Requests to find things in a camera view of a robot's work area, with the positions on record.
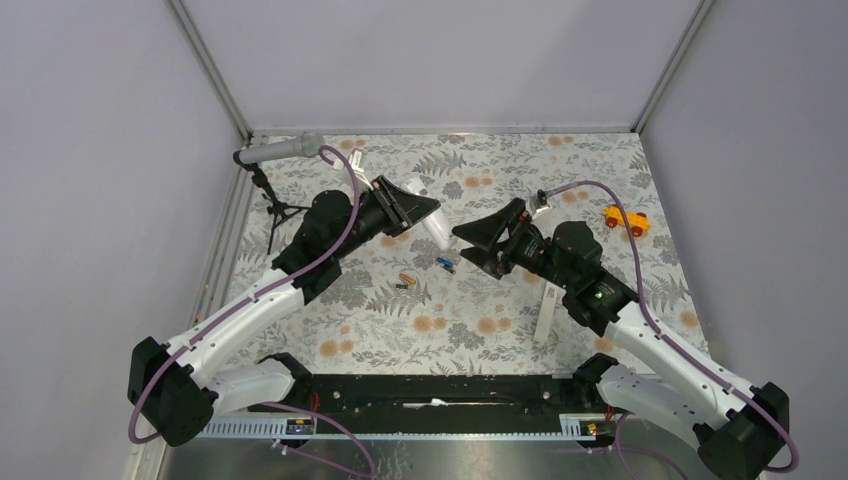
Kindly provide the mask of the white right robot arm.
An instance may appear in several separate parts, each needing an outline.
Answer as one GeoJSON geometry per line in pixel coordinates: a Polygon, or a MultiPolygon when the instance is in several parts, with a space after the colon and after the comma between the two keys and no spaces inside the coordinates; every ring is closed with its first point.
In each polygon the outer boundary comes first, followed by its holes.
{"type": "Polygon", "coordinates": [[[602,266],[602,247],[585,222],[562,222],[544,236],[515,198],[452,232],[469,244],[462,257],[488,275],[500,279],[521,267],[563,289],[572,319],[656,376],[645,379],[597,354],[573,386],[583,410],[609,404],[652,422],[694,448],[720,479],[756,479],[786,447],[787,394],[772,382],[756,386],[736,375],[653,319],[637,293],[602,266]]]}

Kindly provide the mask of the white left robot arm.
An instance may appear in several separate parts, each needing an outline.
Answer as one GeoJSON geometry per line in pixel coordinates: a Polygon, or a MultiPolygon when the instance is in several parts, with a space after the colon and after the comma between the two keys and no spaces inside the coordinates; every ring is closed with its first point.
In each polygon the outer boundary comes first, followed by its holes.
{"type": "Polygon", "coordinates": [[[153,437],[180,446],[217,414],[276,401],[296,411],[310,385],[279,360],[225,369],[226,361],[272,323],[314,301],[342,274],[344,257],[378,235],[397,237],[435,213],[438,200],[379,176],[354,199],[339,190],[314,197],[290,244],[260,279],[197,326],[165,342],[152,337],[132,350],[128,399],[132,442],[138,419],[153,437]]]}

